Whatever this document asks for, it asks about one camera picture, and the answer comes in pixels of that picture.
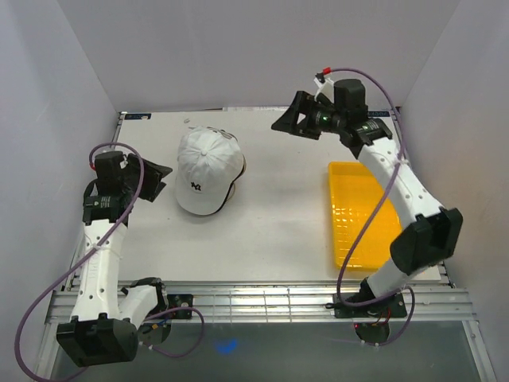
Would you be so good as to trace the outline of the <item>white baseball cap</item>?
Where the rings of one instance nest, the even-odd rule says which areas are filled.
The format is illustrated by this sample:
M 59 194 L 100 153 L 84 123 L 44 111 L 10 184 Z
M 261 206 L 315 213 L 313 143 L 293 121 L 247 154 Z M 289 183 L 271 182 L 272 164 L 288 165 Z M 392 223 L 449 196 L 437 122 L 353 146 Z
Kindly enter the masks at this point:
M 233 134 L 190 127 L 177 151 L 177 203 L 193 215 L 213 215 L 224 207 L 245 169 L 245 156 Z

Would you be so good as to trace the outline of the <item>black cap white logo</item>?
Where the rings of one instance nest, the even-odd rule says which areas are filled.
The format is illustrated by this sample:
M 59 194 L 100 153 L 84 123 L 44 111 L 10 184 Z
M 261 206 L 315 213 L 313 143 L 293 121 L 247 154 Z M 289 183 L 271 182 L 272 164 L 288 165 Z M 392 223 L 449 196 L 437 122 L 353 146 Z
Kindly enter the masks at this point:
M 224 208 L 225 204 L 228 203 L 229 200 L 233 198 L 233 196 L 235 195 L 235 191 L 236 191 L 236 182 L 245 174 L 246 168 L 247 168 L 247 161 L 246 161 L 246 158 L 243 158 L 243 167 L 242 167 L 239 175 L 230 184 L 229 189 L 227 191 L 227 195 L 224 198 L 222 205 L 216 210 L 216 212 L 221 211 Z

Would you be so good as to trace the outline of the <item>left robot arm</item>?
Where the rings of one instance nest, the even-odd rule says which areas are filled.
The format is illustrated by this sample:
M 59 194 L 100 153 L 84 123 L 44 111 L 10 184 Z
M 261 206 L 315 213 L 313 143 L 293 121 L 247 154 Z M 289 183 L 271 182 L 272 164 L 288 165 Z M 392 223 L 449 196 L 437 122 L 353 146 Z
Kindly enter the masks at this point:
M 85 249 L 94 253 L 80 272 L 70 320 L 56 331 L 60 347 L 81 368 L 132 361 L 144 319 L 159 318 L 169 308 L 159 278 L 132 282 L 122 289 L 123 300 L 118 280 L 128 206 L 136 199 L 155 201 L 171 168 L 121 151 L 97 155 L 92 167 L 96 178 L 84 191 L 83 223 Z

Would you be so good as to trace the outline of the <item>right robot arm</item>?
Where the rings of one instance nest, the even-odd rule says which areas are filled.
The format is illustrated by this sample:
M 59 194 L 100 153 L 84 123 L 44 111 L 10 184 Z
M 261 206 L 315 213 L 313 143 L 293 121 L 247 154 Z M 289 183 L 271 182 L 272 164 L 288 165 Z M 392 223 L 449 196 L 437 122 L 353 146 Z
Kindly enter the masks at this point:
M 402 232 L 390 244 L 390 258 L 360 284 L 359 291 L 340 304 L 377 316 L 418 273 L 450 258 L 463 224 L 458 209 L 447 209 L 403 161 L 403 145 L 390 128 L 368 114 L 366 89 L 357 79 L 318 81 L 316 94 L 299 91 L 272 130 L 317 140 L 337 134 L 340 142 L 384 189 Z

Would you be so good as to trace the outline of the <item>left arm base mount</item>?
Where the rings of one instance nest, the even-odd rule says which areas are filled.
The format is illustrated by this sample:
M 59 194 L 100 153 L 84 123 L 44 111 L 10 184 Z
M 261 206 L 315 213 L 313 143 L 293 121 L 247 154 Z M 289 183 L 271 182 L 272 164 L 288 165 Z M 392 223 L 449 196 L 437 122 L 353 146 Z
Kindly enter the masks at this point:
M 189 310 L 193 307 L 194 296 L 192 294 L 168 294 L 168 308 L 178 310 L 166 314 L 166 318 L 169 320 L 189 320 L 192 318 L 192 311 Z

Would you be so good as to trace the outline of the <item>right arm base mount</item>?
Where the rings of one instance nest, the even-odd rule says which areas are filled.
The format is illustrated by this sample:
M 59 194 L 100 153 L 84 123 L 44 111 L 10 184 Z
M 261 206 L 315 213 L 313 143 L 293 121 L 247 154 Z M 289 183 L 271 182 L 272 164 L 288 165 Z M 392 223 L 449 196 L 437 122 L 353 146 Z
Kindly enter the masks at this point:
M 327 302 L 324 307 L 333 310 L 335 318 L 405 318 L 407 316 L 402 294 L 396 294 L 383 302 L 357 307 L 345 306 L 334 294 L 332 301 Z

